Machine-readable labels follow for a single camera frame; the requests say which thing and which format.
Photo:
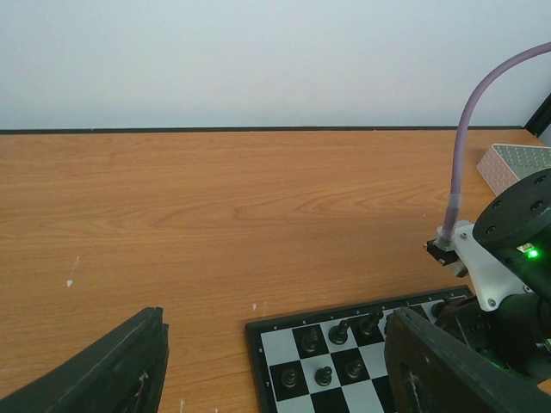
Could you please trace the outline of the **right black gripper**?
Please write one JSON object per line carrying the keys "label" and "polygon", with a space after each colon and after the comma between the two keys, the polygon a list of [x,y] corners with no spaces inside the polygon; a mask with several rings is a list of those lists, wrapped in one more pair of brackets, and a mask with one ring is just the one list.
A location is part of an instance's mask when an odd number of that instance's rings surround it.
{"label": "right black gripper", "polygon": [[475,297],[445,299],[436,326],[498,367],[542,369],[542,299],[509,296],[496,311],[482,311]]}

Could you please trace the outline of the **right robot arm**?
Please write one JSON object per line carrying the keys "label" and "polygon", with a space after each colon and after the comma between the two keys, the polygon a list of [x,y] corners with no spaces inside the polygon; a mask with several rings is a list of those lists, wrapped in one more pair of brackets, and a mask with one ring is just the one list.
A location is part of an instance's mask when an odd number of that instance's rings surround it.
{"label": "right robot arm", "polygon": [[436,324],[497,367],[550,387],[550,171],[516,182],[427,252],[469,275],[472,298],[434,305]]}

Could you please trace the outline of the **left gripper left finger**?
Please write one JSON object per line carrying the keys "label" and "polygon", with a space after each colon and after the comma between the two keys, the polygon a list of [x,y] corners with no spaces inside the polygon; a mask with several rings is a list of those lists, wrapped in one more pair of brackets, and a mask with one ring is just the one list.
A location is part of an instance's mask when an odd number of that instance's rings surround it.
{"label": "left gripper left finger", "polygon": [[157,412],[169,325],[146,307],[68,361],[1,399],[2,412]]}

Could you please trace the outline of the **black rook corner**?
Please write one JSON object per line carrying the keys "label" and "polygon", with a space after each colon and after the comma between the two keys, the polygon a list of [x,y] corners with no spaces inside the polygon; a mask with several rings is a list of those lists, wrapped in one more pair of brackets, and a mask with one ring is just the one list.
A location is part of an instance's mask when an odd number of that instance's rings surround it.
{"label": "black rook corner", "polygon": [[430,309],[432,316],[438,318],[447,305],[448,303],[446,301],[436,302]]}

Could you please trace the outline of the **black pawn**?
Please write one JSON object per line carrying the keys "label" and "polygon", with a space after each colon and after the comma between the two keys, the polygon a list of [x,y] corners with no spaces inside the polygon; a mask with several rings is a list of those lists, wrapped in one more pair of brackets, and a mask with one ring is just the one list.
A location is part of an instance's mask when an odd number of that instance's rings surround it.
{"label": "black pawn", "polygon": [[297,386],[298,373],[295,368],[288,368],[282,372],[281,383],[284,389],[290,391]]}
{"label": "black pawn", "polygon": [[341,320],[329,330],[329,340],[335,345],[343,345],[348,341],[350,323],[347,319]]}
{"label": "black pawn", "polygon": [[345,365],[345,373],[349,379],[355,380],[362,375],[363,364],[360,359],[348,361]]}
{"label": "black pawn", "polygon": [[326,387],[332,382],[332,368],[329,366],[321,367],[316,370],[314,379],[317,385]]}

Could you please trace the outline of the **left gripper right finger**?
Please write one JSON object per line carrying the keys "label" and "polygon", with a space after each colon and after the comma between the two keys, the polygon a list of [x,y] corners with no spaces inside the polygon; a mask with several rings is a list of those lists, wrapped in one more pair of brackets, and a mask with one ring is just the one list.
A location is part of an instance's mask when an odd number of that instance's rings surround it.
{"label": "left gripper right finger", "polygon": [[398,412],[549,412],[534,380],[497,367],[415,311],[387,317],[384,349]]}

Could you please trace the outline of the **black rook piece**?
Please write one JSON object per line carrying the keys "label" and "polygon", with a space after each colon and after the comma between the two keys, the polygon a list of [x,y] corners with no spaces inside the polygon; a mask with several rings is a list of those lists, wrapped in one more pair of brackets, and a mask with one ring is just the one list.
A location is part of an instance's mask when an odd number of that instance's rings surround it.
{"label": "black rook piece", "polygon": [[304,334],[300,341],[300,347],[305,354],[315,354],[319,345],[318,332],[311,328]]}

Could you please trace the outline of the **black queen piece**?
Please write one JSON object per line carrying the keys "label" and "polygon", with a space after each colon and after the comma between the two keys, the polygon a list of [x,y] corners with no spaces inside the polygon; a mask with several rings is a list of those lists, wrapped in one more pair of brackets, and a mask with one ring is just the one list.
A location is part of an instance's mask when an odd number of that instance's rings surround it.
{"label": "black queen piece", "polygon": [[362,337],[372,338],[380,334],[379,322],[383,318],[382,311],[372,311],[358,320],[358,329]]}

